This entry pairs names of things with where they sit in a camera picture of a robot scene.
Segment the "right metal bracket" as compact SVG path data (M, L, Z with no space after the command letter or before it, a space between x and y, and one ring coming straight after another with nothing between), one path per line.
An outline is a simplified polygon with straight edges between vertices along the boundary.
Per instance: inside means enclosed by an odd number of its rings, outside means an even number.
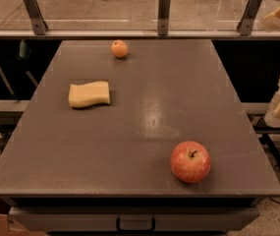
M252 33L254 21L262 0L248 0L246 9L237 25L240 36L249 36Z

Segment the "metal bracket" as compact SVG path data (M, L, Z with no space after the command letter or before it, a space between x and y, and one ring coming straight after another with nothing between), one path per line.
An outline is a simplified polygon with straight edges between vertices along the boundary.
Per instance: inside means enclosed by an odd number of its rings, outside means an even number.
M28 12L32 30L35 35L45 35L48 30L46 22L43 20L37 0L23 0Z
M246 9L237 25L240 36L249 36L252 33L254 21L262 0L248 0Z
M171 0L158 0L157 33L167 35Z

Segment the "middle metal bracket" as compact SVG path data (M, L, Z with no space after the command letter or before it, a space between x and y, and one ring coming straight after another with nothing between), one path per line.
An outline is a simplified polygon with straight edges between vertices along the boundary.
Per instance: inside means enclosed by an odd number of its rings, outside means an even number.
M167 35L171 0L158 0L157 33Z

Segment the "small orange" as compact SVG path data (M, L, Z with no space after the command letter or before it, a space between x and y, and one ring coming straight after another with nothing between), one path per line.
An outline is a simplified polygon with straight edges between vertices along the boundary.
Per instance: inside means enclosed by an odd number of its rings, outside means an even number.
M123 40L115 40L111 44L111 51L116 58L124 58L128 54L128 46Z

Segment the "yellow sponge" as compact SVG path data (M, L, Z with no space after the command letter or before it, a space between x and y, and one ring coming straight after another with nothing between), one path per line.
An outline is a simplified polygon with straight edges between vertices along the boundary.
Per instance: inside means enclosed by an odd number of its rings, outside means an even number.
M104 81L83 85L70 85L68 101L73 108L85 108L95 104L109 104L109 84Z

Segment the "cardboard box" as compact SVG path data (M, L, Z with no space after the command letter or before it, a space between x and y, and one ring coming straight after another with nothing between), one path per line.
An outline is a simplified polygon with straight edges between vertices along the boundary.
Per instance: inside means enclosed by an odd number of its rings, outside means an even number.
M9 216L10 206L0 199L0 236L46 236L42 231L29 231Z

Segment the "red apple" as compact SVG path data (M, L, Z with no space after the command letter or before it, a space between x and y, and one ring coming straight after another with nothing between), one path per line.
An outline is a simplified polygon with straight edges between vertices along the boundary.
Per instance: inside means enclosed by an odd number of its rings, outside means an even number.
M200 143L185 141L177 144L171 152L172 173L189 184L202 181L209 173L211 159L209 152Z

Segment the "left metal bracket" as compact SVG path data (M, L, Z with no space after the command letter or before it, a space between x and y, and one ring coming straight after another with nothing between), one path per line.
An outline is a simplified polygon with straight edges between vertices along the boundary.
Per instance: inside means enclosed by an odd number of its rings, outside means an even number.
M28 12L32 30L35 35L45 35L48 30L46 22L43 20L37 0L23 0Z

